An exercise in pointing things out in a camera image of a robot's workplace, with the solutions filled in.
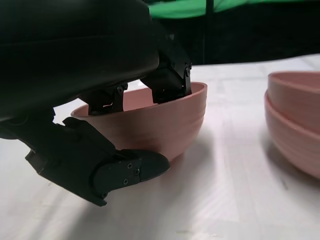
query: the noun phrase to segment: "pink bowl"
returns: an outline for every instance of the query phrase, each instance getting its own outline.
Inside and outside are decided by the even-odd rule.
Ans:
[[[277,111],[320,133],[320,72],[274,72],[268,85],[269,100]]]
[[[189,96],[162,104],[153,103],[149,88],[128,91],[124,112],[88,116],[84,105],[71,116],[90,123],[118,150],[150,150],[171,161],[195,140],[204,121],[207,85],[192,82],[191,90]]]
[[[268,94],[264,96],[265,118],[275,146],[297,168],[320,179],[320,135],[281,115]]]

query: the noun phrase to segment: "stacked pink bowl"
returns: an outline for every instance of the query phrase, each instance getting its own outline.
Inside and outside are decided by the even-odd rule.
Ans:
[[[320,179],[320,72],[275,72],[268,79],[265,117],[274,144]]]

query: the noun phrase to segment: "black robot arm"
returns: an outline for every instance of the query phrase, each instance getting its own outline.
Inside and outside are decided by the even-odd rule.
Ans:
[[[56,32],[57,35],[52,33],[50,39],[42,32],[31,38],[25,36],[22,40],[16,37],[10,39],[9,35],[0,39],[0,53],[11,53],[5,63],[7,69],[2,66],[0,71],[2,79],[8,82],[2,82],[3,87],[0,88],[4,93],[0,96],[0,137],[18,139],[28,145],[30,153],[26,160],[42,177],[98,206],[104,206],[104,198],[110,191],[138,184],[164,173],[170,167],[169,161],[163,155],[151,151],[117,150],[86,121],[68,117],[63,121],[64,125],[55,124],[53,107],[79,97],[89,105],[89,115],[121,112],[127,83],[136,79],[141,79],[152,90],[154,103],[161,104],[182,98],[191,93],[192,65],[175,39],[152,21],[148,7],[141,1],[103,0],[95,1],[99,4],[94,6],[92,1],[81,2],[86,4],[79,3],[78,9],[89,7],[86,10],[96,11],[97,15],[101,13],[101,7],[107,6],[107,11],[113,12],[115,19],[119,17],[114,13],[123,8],[121,3],[128,4],[128,7],[132,7],[131,10],[127,9],[129,16],[123,17],[124,22],[116,25],[136,27],[138,32],[135,34],[144,32],[144,38],[141,35],[135,37],[129,34],[131,38],[127,39],[126,34],[122,33],[123,29],[116,29],[114,26],[110,29],[113,35],[106,35],[108,32],[104,32],[100,26],[96,27],[96,32],[88,28],[87,33],[68,32],[62,28],[62,31]],[[59,9],[53,7],[52,11],[59,12]],[[137,25],[132,24],[132,15],[138,18]],[[70,21],[72,22],[72,19],[66,20],[66,23],[72,26]],[[94,24],[102,24],[99,17],[95,17],[89,23],[92,21]],[[114,22],[104,24],[105,28],[108,28]],[[52,28],[52,32],[56,30],[53,25],[49,27]],[[116,56],[112,51],[108,54],[108,44],[118,49],[125,45],[125,50],[119,50],[119,55]],[[127,52],[134,44],[137,44],[137,49]],[[83,50],[83,55],[76,53],[80,58],[77,59],[77,63],[80,64],[78,68],[75,63],[67,62],[70,58],[76,60],[70,57],[76,50]],[[40,64],[42,68],[37,70],[34,68],[36,64]],[[17,66],[23,66],[22,69],[26,71],[10,72]],[[15,89],[13,83],[22,83],[25,89],[21,86]],[[54,94],[48,91],[48,86],[55,90]],[[9,101],[8,105],[4,105],[4,101]]]

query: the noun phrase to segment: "green backdrop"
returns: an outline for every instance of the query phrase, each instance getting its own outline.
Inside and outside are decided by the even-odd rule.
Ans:
[[[221,12],[244,4],[284,3],[303,0],[214,0],[214,11]],[[176,0],[149,6],[153,18],[183,19],[205,15],[206,0]]]

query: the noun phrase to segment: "white table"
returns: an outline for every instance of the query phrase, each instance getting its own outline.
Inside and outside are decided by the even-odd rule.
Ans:
[[[194,67],[208,84],[200,134],[164,175],[97,207],[38,176],[28,148],[0,139],[1,240],[319,240],[320,182],[272,145],[267,74],[320,69],[320,57]],[[129,89],[141,88],[139,81]],[[56,121],[81,105],[56,108]]]

